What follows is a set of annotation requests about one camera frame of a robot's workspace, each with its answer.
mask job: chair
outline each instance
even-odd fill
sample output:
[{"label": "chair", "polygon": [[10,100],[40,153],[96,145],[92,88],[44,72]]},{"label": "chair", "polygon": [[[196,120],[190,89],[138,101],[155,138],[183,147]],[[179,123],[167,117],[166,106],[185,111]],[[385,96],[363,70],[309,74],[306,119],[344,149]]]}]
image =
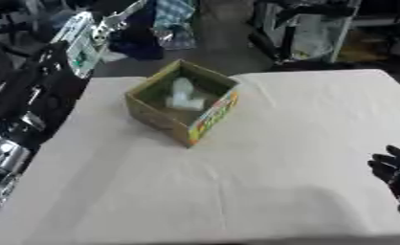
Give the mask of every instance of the chair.
[{"label": "chair", "polygon": [[[19,32],[29,32],[33,35],[32,27],[27,22],[15,23],[11,16],[13,13],[23,10],[25,10],[25,6],[21,0],[0,0],[0,19],[5,19],[7,21],[7,23],[1,24],[0,34],[7,34],[11,45],[15,45],[16,35]],[[18,52],[1,42],[0,46],[10,54],[16,56],[28,56],[27,54]]]}]

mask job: gray floor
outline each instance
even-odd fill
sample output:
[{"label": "gray floor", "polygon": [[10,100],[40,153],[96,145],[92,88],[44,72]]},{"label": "gray floor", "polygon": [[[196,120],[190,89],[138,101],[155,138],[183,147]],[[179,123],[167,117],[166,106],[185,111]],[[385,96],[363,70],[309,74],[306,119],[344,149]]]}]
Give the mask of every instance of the gray floor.
[{"label": "gray floor", "polygon": [[183,58],[224,75],[261,72],[270,60],[257,49],[248,47],[250,28],[244,24],[250,15],[251,0],[208,0],[194,26],[197,48],[166,51],[158,61],[126,58],[102,64],[96,77],[148,77],[171,61]]}]

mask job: open cardboard box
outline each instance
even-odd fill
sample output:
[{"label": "open cardboard box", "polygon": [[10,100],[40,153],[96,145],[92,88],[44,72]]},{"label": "open cardboard box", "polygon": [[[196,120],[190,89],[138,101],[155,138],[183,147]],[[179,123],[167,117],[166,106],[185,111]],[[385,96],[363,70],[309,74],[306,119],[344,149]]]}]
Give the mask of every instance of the open cardboard box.
[{"label": "open cardboard box", "polygon": [[[205,98],[203,111],[168,108],[173,81],[188,78],[194,85],[194,98]],[[125,94],[130,114],[135,119],[166,132],[190,147],[219,122],[237,102],[237,82],[184,60],[177,60],[146,82]]]}]

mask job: white table surface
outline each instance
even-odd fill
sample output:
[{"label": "white table surface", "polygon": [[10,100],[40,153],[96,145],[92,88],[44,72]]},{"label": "white table surface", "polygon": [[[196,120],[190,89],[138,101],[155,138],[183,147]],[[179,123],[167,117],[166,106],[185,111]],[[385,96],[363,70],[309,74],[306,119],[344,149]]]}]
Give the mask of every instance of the white table surface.
[{"label": "white table surface", "polygon": [[400,85],[376,70],[235,78],[240,103],[192,149],[128,116],[142,78],[95,78],[0,213],[0,244],[400,234],[367,167],[400,146]]}]

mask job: robotic arm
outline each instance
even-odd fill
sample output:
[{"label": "robotic arm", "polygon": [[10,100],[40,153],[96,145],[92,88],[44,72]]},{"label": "robotic arm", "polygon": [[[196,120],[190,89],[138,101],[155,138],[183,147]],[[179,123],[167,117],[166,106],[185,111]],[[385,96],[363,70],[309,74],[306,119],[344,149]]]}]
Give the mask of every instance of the robotic arm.
[{"label": "robotic arm", "polygon": [[139,0],[96,24],[94,14],[72,17],[49,45],[14,72],[0,90],[0,208],[42,144],[51,139],[84,92],[108,36],[141,9]]}]

